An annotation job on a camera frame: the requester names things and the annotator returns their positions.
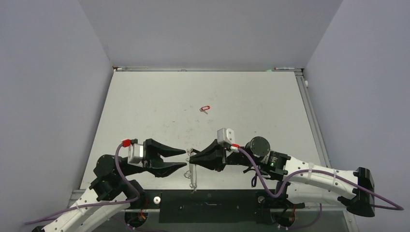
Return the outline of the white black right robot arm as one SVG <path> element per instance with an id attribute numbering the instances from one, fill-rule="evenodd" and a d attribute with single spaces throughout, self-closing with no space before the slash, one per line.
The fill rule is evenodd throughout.
<path id="1" fill-rule="evenodd" d="M 289 203 L 322 203 L 344 206 L 354 215 L 374 217 L 374 181 L 369 169 L 343 171 L 301 161 L 290 155 L 271 150 L 261 136 L 252 138 L 245 146 L 231 139 L 216 139 L 203 151 L 192 155 L 189 163 L 209 170 L 222 171 L 227 165 L 256 168 L 255 174 L 264 188 L 265 180 L 277 182 L 268 196 L 285 207 Z"/>

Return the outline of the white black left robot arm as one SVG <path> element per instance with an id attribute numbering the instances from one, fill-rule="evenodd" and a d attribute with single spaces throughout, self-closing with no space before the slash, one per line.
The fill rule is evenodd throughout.
<path id="1" fill-rule="evenodd" d="M 127 176 L 149 172 L 155 177 L 168 177 L 186 166 L 185 162 L 165 162 L 164 157 L 182 155 L 186 151 L 163 145 L 153 139 L 142 144 L 137 139 L 126 139 L 114 155 L 102 155 L 93 170 L 96 178 L 72 206 L 49 216 L 31 221 L 48 221 L 37 226 L 35 232 L 90 232 L 117 212 L 145 207 L 149 200 L 136 180 Z"/>

